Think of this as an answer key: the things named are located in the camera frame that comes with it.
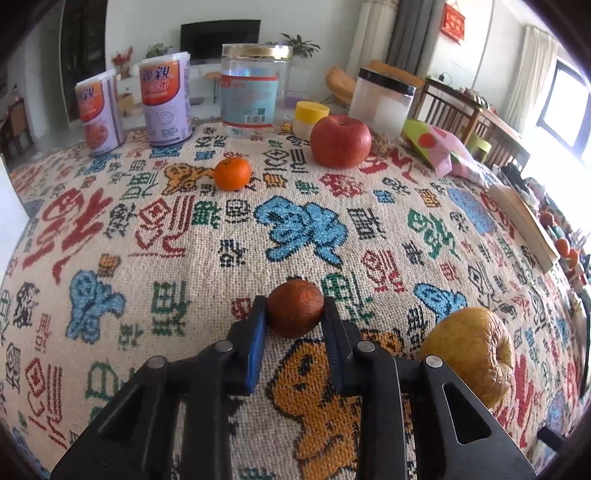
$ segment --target can label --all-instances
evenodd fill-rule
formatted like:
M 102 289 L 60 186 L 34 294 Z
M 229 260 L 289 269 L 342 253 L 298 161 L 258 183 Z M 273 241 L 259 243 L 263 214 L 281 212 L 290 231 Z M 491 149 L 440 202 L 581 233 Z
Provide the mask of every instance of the can label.
M 86 145 L 92 156 L 107 153 L 123 143 L 114 91 L 113 80 L 109 79 L 97 80 L 76 89 Z
M 142 103 L 152 145 L 171 145 L 192 133 L 189 61 L 164 60 L 140 68 Z

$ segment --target tangerine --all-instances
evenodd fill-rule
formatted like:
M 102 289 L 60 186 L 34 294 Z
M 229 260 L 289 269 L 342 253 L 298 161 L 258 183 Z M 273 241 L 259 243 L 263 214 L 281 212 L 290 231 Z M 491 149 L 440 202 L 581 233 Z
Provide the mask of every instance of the tangerine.
M 251 166 L 244 158 L 226 158 L 213 170 L 217 188 L 222 190 L 240 190 L 248 185 L 251 176 Z

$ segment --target black jar lid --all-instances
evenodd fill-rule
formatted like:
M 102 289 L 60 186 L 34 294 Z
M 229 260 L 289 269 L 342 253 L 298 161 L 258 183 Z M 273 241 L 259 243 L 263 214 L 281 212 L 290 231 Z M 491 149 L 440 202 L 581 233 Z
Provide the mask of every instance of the black jar lid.
M 369 69 L 359 69 L 359 78 L 409 97 L 412 97 L 417 90 L 416 87 Z

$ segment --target television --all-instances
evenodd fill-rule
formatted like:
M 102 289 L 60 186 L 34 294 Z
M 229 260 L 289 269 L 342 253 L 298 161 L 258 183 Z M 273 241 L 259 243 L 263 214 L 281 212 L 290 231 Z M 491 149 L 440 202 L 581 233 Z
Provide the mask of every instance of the television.
M 220 59 L 224 43 L 258 43 L 260 20 L 216 20 L 181 25 L 181 51 L 191 62 Z

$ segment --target orange fruit on table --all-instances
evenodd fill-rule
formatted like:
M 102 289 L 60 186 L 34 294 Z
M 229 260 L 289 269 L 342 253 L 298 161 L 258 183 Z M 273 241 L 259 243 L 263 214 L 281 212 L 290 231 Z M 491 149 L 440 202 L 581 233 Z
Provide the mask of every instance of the orange fruit on table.
M 566 238 L 559 238 L 556 240 L 554 246 L 562 258 L 568 258 L 570 253 L 570 243 Z
M 579 263 L 579 251 L 576 248 L 571 248 L 569 252 L 570 268 L 574 268 Z
M 248 185 L 251 176 L 251 166 L 244 158 L 226 158 L 213 170 L 217 188 L 222 190 L 240 190 Z

